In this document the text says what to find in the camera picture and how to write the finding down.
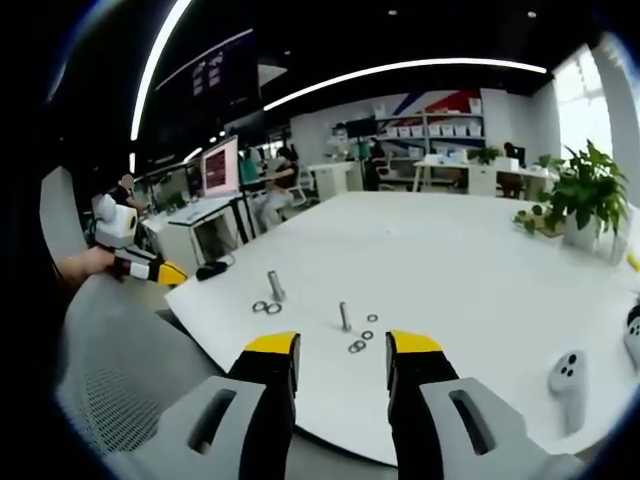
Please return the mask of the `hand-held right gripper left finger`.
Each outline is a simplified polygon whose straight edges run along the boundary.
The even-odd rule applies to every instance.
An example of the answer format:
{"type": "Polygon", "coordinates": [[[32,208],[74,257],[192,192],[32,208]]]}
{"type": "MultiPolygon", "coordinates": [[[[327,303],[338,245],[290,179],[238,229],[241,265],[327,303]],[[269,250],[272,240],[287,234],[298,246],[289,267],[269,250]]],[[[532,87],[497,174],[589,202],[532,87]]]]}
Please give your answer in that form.
{"type": "Polygon", "coordinates": [[[179,399],[156,433],[113,456],[118,479],[282,479],[296,418],[300,335],[261,336],[225,376],[179,399]]]}

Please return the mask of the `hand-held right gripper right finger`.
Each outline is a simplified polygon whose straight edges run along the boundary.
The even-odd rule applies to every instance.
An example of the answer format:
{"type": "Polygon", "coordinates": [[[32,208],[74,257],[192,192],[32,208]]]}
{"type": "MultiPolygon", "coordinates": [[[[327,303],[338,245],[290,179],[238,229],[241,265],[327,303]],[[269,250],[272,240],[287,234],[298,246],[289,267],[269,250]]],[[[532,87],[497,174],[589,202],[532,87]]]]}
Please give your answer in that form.
{"type": "Polygon", "coordinates": [[[428,336],[386,334],[388,421],[401,479],[577,479],[573,455],[552,455],[522,415],[478,380],[460,377],[428,336]]]}

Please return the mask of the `person's left hand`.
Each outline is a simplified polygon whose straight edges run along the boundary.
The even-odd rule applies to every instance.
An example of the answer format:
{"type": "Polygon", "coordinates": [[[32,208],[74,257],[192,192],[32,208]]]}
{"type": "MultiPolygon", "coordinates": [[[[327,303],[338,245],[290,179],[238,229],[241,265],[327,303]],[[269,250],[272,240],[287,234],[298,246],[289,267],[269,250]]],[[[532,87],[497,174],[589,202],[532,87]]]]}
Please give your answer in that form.
{"type": "Polygon", "coordinates": [[[55,260],[58,282],[64,287],[79,288],[90,276],[106,272],[115,263],[115,255],[100,247],[55,260]]]}

